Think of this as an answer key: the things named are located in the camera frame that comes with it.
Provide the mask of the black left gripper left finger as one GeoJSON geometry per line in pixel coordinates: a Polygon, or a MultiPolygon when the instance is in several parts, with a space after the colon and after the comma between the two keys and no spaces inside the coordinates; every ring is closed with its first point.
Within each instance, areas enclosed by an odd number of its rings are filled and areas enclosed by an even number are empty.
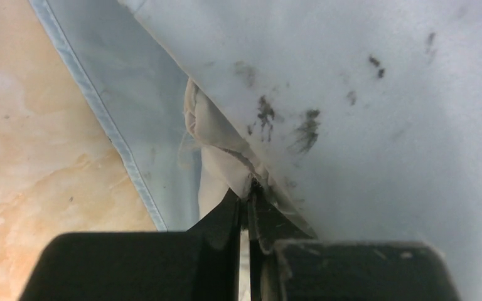
{"type": "Polygon", "coordinates": [[[236,300],[239,198],[186,231],[73,232],[45,247],[21,300],[236,300]]]}

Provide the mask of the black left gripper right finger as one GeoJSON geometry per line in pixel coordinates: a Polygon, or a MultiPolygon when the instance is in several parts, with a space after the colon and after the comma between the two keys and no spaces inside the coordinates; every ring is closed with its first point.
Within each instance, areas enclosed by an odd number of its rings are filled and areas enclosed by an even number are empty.
{"type": "Polygon", "coordinates": [[[440,255],[416,241],[323,241],[258,184],[247,199],[252,300],[459,300],[440,255]]]}

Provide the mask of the white pillow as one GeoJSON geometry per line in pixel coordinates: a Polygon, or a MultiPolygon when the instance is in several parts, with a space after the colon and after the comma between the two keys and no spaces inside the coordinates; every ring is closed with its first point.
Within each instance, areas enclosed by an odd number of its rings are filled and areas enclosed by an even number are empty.
{"type": "Polygon", "coordinates": [[[295,183],[269,172],[217,106],[192,80],[184,95],[185,125],[201,153],[198,189],[199,217],[203,218],[223,199],[228,190],[245,199],[253,183],[262,186],[264,196],[294,225],[310,236],[315,231],[294,205],[295,183]]]}

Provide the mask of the light blue pillowcase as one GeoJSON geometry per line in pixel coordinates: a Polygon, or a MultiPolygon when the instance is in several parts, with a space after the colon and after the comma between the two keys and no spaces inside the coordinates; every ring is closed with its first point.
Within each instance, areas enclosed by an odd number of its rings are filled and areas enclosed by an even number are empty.
{"type": "Polygon", "coordinates": [[[32,1],[158,230],[199,219],[188,79],[322,239],[419,240],[482,300],[482,1],[32,1]]]}

